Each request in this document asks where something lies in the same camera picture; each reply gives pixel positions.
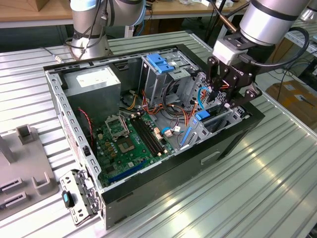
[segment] slotted aluminum surface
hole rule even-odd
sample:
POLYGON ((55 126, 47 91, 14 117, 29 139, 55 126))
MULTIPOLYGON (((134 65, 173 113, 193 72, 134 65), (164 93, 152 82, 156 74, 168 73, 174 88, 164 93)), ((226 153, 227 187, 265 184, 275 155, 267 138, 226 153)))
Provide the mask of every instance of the slotted aluminum surface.
MULTIPOLYGON (((317 56, 317 44, 314 41, 312 41, 313 36, 317 35, 317 24, 308 24, 297 19, 292 27, 302 27, 308 31, 309 37, 310 37, 310 43, 307 48, 307 51, 309 53, 314 53, 314 56, 317 56)), ((285 35, 285 38, 289 39, 290 41, 292 41, 293 43, 295 43, 296 45, 300 47, 302 47, 305 42, 305 37, 303 36, 302 33, 298 31, 288 32, 285 35)))
MULTIPOLYGON (((211 55, 186 32, 110 46, 117 54, 181 43, 205 61, 211 55)), ((50 50, 72 61, 65 47, 50 50)), ((36 127, 59 179, 77 165, 42 70, 53 58, 36 49, 0 54, 0 62, 0 133, 25 123, 36 127)), ((253 103, 265 118, 229 156, 112 229, 99 217, 76 228, 59 192, 0 221, 0 237, 305 237, 317 222, 316 135, 268 97, 253 103)))

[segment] blue tab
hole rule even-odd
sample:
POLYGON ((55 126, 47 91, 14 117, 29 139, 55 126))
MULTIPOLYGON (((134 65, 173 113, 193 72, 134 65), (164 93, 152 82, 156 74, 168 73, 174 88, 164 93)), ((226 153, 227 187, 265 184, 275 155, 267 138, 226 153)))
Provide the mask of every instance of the blue tab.
POLYGON ((167 73, 175 69, 173 66, 170 66, 159 54, 147 55, 147 59, 159 73, 167 73))
POLYGON ((65 201, 65 202, 68 201, 68 196, 67 196, 67 194, 64 194, 64 201, 65 201))
POLYGON ((209 116, 210 116, 210 114, 206 110, 197 112, 196 115, 195 115, 197 120, 202 120, 202 119, 205 119, 205 118, 207 118, 209 116))
POLYGON ((180 145, 181 145, 181 146, 184 145, 184 143, 185 143, 185 141, 186 141, 186 139, 187 139, 187 137, 188 137, 188 135, 189 135, 189 133, 190 133, 191 130, 192 130, 191 127, 189 127, 189 128, 187 129, 187 132, 186 132, 186 134, 184 135, 184 138, 183 138, 182 141, 180 142, 180 145))

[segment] chip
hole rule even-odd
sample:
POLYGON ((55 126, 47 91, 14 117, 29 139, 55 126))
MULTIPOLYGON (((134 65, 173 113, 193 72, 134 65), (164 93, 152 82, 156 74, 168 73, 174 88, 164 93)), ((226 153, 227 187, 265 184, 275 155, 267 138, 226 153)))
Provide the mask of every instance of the chip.
POLYGON ((109 167, 106 168, 107 174, 111 173, 112 171, 114 171, 114 166, 110 165, 109 167))
POLYGON ((133 150, 135 147, 130 138, 123 138, 117 141, 117 145, 122 153, 127 153, 130 150, 133 150))

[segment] green circuit board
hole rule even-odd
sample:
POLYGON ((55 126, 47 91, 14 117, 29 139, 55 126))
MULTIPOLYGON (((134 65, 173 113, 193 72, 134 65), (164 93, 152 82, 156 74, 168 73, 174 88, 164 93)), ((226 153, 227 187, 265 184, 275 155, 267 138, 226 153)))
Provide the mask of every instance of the green circuit board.
MULTIPOLYGON (((142 121, 147 126, 153 136, 154 122, 148 114, 141 116, 142 121)), ((119 137, 113 140, 109 128, 106 124, 96 128, 94 134, 97 138, 97 161, 102 172, 99 180, 103 186, 121 180, 140 169, 143 169, 174 152, 172 146, 165 140, 158 141, 164 152, 153 155, 144 143, 144 138, 138 134, 132 125, 130 118, 125 118, 126 127, 129 130, 128 137, 119 137)), ((117 122, 108 124, 112 133, 121 131, 121 125, 117 122)))

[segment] workbench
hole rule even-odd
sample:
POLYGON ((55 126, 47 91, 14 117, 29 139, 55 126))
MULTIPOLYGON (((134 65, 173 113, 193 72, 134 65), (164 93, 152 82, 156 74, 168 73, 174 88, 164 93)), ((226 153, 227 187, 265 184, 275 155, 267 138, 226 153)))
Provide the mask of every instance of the workbench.
MULTIPOLYGON (((115 54, 185 44, 204 61, 211 55, 186 32, 109 44, 115 54)), ((49 49, 73 61, 64 46, 49 49)), ((2 53, 0 62, 0 134, 28 123, 57 180, 78 168, 42 68, 53 58, 34 49, 2 53)), ((98 216, 75 227, 60 191, 0 221, 0 237, 305 237, 317 222, 317 136, 265 93, 252 103, 265 118, 232 153, 112 229, 98 216)))
MULTIPOLYGON (((225 7, 223 14, 226 15, 245 2, 246 0, 241 0, 232 7, 225 7)), ((171 2, 157 0, 153 3, 151 19, 211 16, 212 10, 212 6, 207 7, 197 2, 192 5, 184 5, 178 0, 171 2)), ((150 17, 151 14, 147 10, 145 19, 150 17)), ((73 24, 68 0, 50 0, 39 12, 0 6, 0 28, 67 24, 73 24)))

